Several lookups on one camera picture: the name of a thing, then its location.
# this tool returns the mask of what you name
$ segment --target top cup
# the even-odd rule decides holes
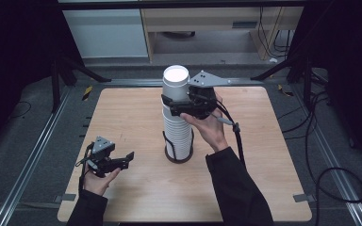
[[[163,73],[163,94],[174,101],[188,100],[189,72],[180,65],[172,65]]]

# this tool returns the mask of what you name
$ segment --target sleeve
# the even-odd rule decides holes
[[[226,226],[273,225],[266,200],[230,147],[207,155],[206,163]]]
[[[82,190],[75,204],[68,226],[102,226],[107,198]]]

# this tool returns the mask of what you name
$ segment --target wooden tabletop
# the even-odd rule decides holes
[[[261,87],[215,88],[239,123],[247,169],[266,198],[274,221],[308,221],[307,202],[295,202],[302,185],[275,118],[267,91]],[[193,156],[183,164],[164,153],[161,88],[104,89],[77,161],[97,136],[116,144],[112,158],[135,152],[105,193],[105,221],[222,221],[205,156],[213,153],[194,129]],[[228,144],[238,151],[232,127],[224,126]],[[81,168],[74,168],[66,194],[77,194]],[[76,200],[63,201],[58,219],[67,221]]]

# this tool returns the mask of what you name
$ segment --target stack of cups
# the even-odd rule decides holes
[[[168,67],[163,73],[163,95],[173,101],[188,101],[189,72],[179,65]],[[163,104],[165,154],[170,161],[183,163],[192,156],[192,127],[178,116],[172,116],[170,108]]]

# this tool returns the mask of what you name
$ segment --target hand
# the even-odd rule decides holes
[[[216,93],[217,100],[222,102],[222,97]],[[222,117],[222,112],[216,108],[212,114],[216,117]],[[214,152],[218,152],[228,148],[227,140],[225,139],[222,122],[217,121],[217,118],[209,115],[204,120],[198,120],[187,113],[181,113],[180,117],[187,123],[195,126],[201,133],[202,138],[211,146]]]
[[[88,164],[86,164],[85,168],[87,174],[85,175],[84,179],[84,189],[100,196],[103,196],[105,194],[105,191],[108,188],[108,184],[110,184],[110,182],[113,181],[114,178],[116,178],[121,171],[120,168],[117,168],[106,177],[100,178],[89,170]]]

